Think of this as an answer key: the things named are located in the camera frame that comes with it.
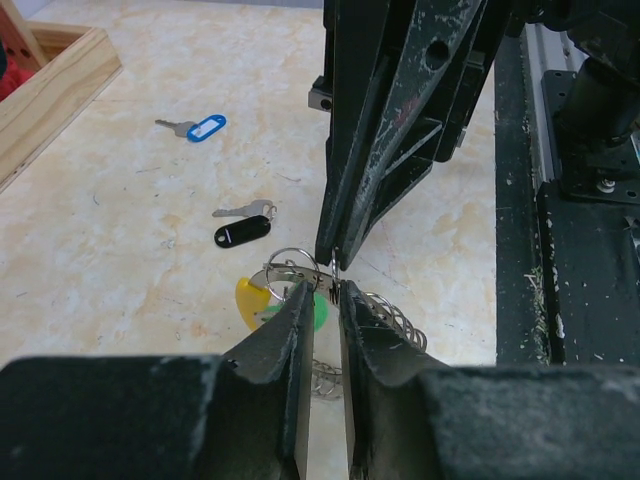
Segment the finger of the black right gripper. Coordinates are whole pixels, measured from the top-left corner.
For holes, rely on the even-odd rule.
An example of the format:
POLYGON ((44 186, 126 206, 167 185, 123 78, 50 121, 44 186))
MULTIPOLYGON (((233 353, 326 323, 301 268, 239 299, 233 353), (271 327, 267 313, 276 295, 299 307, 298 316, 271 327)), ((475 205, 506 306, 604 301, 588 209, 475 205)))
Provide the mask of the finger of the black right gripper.
POLYGON ((514 10, 511 1, 412 2, 369 156, 383 173, 371 229, 434 163, 451 159, 514 10))
POLYGON ((369 156, 406 40, 412 1, 328 1, 324 73, 330 94, 326 186, 315 240, 319 260, 351 260, 373 225, 383 176, 369 156))

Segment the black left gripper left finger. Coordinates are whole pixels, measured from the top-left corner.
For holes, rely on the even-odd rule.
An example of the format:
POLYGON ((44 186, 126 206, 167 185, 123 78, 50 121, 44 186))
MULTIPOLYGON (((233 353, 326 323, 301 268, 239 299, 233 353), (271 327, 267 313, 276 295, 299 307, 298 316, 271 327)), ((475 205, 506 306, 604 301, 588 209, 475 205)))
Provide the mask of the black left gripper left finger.
POLYGON ((303 479, 307 474, 313 287, 227 351, 206 410, 202 479, 303 479))

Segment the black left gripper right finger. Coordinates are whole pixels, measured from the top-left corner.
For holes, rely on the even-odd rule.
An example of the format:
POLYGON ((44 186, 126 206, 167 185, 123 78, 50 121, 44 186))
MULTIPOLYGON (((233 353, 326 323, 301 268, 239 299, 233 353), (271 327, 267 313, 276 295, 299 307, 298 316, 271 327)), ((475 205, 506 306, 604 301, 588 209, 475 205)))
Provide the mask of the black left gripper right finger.
POLYGON ((449 366, 375 327, 345 281, 340 318, 348 475, 351 479, 444 479, 422 376, 449 366))

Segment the large keyring with small rings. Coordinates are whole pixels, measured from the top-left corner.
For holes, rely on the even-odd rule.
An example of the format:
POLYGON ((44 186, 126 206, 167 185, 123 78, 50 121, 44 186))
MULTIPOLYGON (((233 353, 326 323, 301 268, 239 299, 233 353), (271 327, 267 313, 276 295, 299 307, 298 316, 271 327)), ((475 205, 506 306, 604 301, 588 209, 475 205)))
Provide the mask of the large keyring with small rings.
MULTIPOLYGON (((242 320, 250 330, 257 330, 269 320, 258 325, 254 318, 255 313, 263 311, 268 305, 279 303, 283 304, 282 310, 297 287, 306 283, 312 287, 313 328, 315 293, 324 296, 328 300, 329 308, 334 307, 338 316, 342 318, 347 308, 344 292, 346 282, 339 276, 336 259, 330 260, 329 268, 328 272, 322 271, 313 255, 300 247, 285 247, 275 251, 257 273, 241 278, 236 284, 235 302, 242 320)), ((384 296, 358 290, 356 298, 375 327, 393 332, 401 343, 413 347, 420 353, 427 351, 426 334, 414 326, 401 309, 384 296)))

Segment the green tagged key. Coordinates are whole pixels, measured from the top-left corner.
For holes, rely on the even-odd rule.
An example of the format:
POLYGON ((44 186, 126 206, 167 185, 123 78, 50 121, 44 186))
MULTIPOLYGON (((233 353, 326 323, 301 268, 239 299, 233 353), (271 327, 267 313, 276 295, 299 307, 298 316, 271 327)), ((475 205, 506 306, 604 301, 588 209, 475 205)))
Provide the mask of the green tagged key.
MULTIPOLYGON (((314 300, 314 331, 318 332, 326 323, 329 317, 329 303, 328 300, 318 294, 315 293, 313 296, 314 300)), ((268 305, 263 311, 257 312, 254 314, 254 318, 258 325, 266 323, 270 320, 277 312, 281 310, 283 306, 282 303, 275 305, 268 305)))

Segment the black tagged key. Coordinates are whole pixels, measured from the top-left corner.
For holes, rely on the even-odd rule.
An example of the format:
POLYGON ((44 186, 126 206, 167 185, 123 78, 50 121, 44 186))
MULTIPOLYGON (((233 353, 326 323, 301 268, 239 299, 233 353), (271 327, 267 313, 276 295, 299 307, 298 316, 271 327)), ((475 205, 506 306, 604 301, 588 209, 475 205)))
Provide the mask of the black tagged key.
POLYGON ((214 218, 240 217, 240 220, 218 228, 213 240, 218 247, 229 249, 261 239, 270 233, 276 213, 277 206, 267 199, 256 199, 235 209, 217 209, 212 213, 214 218))

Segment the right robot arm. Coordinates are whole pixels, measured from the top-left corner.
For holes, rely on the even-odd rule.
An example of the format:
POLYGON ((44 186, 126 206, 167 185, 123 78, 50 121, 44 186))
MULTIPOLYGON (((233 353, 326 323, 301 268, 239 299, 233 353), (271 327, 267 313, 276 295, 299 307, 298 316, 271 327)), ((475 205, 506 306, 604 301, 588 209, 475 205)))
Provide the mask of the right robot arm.
POLYGON ((635 1, 328 1, 330 115, 315 257, 350 266, 372 227, 461 143, 502 40, 530 36, 526 72, 554 175, 573 198, 634 204, 639 163, 635 1))

